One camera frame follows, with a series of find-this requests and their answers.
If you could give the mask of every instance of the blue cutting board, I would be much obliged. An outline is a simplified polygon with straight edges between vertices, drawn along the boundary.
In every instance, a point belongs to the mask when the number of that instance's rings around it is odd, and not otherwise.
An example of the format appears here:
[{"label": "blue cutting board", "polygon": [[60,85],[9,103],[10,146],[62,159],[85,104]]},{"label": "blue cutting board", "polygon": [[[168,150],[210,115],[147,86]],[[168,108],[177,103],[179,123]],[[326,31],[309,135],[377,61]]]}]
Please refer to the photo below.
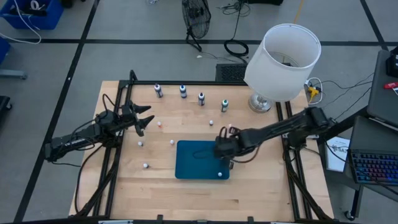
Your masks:
[{"label": "blue cutting board", "polygon": [[175,177],[177,179],[228,180],[229,160],[213,155],[214,141],[186,141],[177,143]]}]

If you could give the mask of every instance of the wooden tabletop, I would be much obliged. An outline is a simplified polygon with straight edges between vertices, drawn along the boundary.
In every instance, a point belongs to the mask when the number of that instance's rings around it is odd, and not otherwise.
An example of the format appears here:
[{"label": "wooden tabletop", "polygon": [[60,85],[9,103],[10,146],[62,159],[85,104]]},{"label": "wooden tabletop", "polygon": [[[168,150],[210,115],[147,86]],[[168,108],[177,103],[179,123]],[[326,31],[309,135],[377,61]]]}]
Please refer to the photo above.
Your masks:
[{"label": "wooden tabletop", "polygon": [[[104,110],[102,94],[114,100],[117,87],[118,82],[103,82],[95,113]],[[248,99],[252,90],[247,86],[189,85],[186,99],[180,97],[178,85],[163,85],[162,90],[164,97],[157,98],[152,85],[132,88],[131,100],[135,104],[152,106],[140,117],[155,115],[155,118],[144,131],[144,137],[139,137],[134,128],[124,134],[111,218],[153,220],[162,214],[165,220],[245,221],[253,216],[255,221],[292,222],[280,137],[265,141],[252,162],[235,164],[229,180],[180,180],[174,176],[177,144],[172,146],[171,139],[175,142],[214,140],[220,128],[229,124],[240,129],[261,128],[278,121],[275,106],[264,114],[251,111]],[[197,104],[199,92],[206,96],[204,106]],[[222,113],[224,99],[229,101],[229,109]],[[293,114],[307,107],[304,91],[291,104]],[[209,125],[210,120],[214,121],[213,126]],[[307,144],[308,148],[318,151],[315,141],[308,140]],[[90,153],[91,150],[86,151],[85,158]],[[98,186],[103,155],[104,150],[99,151],[83,169],[79,209]],[[302,151],[301,156],[308,191],[325,213],[333,217],[319,156],[309,151]],[[144,169],[143,163],[150,167]],[[100,214],[104,213],[107,195],[108,190],[105,190]],[[299,196],[300,213],[304,217]],[[75,213],[73,206],[70,213]]]}]

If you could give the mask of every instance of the silver lamp base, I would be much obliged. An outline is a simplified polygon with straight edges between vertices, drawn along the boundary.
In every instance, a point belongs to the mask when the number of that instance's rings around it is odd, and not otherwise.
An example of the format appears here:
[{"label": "silver lamp base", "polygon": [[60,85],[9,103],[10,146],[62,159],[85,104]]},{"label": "silver lamp base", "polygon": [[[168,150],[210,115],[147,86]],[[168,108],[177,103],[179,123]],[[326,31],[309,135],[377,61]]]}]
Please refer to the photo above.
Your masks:
[{"label": "silver lamp base", "polygon": [[249,98],[249,107],[256,113],[265,113],[271,109],[271,106],[271,101],[266,100],[257,93],[253,93]]}]

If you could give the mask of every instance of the lamp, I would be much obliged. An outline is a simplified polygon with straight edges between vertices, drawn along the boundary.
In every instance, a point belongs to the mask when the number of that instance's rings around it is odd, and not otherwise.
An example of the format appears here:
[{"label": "lamp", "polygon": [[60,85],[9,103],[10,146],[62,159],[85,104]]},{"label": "lamp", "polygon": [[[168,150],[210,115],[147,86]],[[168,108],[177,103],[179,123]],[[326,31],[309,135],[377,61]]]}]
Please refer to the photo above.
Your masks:
[{"label": "lamp", "polygon": [[269,29],[244,76],[255,92],[249,99],[250,108],[265,113],[274,101],[294,99],[320,54],[318,37],[305,27],[281,24]]}]

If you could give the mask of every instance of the fan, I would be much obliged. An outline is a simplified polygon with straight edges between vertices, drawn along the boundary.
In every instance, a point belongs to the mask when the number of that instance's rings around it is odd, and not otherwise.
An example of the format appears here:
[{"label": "fan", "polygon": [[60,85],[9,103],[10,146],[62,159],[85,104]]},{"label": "fan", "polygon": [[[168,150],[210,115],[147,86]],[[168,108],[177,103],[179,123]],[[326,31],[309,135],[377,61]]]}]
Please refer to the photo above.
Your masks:
[{"label": "fan", "polygon": [[209,30],[211,14],[207,0],[182,0],[182,16],[187,27],[185,41],[201,52],[196,38],[201,39]]}]

